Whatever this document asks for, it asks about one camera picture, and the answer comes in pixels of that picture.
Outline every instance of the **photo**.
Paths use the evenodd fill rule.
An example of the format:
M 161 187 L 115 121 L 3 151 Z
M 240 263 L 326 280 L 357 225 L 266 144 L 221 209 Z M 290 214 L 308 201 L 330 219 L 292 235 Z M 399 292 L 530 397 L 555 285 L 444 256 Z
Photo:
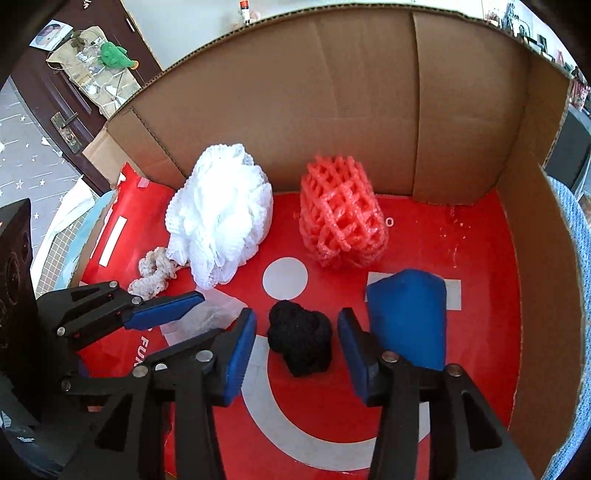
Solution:
M 73 30 L 73 27 L 57 20 L 51 20 L 30 43 L 31 47 L 53 51 Z

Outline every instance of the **black yarn bundle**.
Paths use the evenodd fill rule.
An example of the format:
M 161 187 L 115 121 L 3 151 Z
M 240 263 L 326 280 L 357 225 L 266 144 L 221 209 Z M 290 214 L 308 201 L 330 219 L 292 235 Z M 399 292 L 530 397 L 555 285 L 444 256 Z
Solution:
M 269 312 L 269 322 L 269 347 L 283 354 L 294 377 L 328 370 L 332 360 L 332 328 L 326 315 L 280 300 Z

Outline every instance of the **cardboard box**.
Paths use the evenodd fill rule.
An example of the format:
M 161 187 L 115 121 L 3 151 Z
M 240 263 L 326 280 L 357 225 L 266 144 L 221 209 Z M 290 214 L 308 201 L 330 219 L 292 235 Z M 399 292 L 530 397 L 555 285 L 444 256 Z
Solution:
M 511 434 L 536 477 L 579 397 L 577 254 L 542 167 L 569 80 L 484 22 L 395 5 L 261 21 L 201 48 L 138 92 L 86 154 L 108 178 L 132 160 L 183 185 L 216 143 L 242 142 L 276 192 L 315 154 L 352 155 L 378 193 L 472 204 L 498 189 L 521 284 L 522 360 Z

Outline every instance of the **star pattern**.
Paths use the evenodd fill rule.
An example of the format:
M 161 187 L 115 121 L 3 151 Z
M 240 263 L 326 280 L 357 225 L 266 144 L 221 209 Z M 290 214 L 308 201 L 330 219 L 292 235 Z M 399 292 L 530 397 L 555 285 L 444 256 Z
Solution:
M 37 254 L 43 234 L 60 205 L 58 198 L 73 185 L 54 179 L 69 179 L 76 172 L 48 133 L 40 129 L 35 118 L 29 115 L 26 105 L 21 104 L 10 84 L 0 85 L 0 88 L 0 111 L 5 112 L 0 114 L 0 206 L 24 197 L 35 202 L 31 212 L 31 221 L 34 221 L 31 247 Z

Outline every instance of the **wooden door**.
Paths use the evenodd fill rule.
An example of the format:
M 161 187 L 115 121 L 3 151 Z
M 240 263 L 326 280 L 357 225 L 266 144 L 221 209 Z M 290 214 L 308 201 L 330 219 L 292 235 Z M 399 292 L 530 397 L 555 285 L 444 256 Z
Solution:
M 85 30 L 94 25 L 100 27 L 109 41 L 121 45 L 130 58 L 139 61 L 139 67 L 131 72 L 140 86 L 161 72 L 120 0 L 94 0 L 87 8 L 83 7 L 83 0 L 70 0 L 54 19 L 71 25 L 74 30 Z M 108 182 L 82 150 L 101 130 L 106 118 L 65 72 L 50 68 L 46 62 L 48 55 L 49 52 L 28 47 L 13 69 L 12 79 L 37 121 L 62 150 L 64 158 L 84 174 L 96 192 L 105 192 L 109 189 Z M 82 145 L 78 153 L 70 150 L 51 123 L 51 117 L 58 112 L 64 119 L 77 113 L 69 127 Z

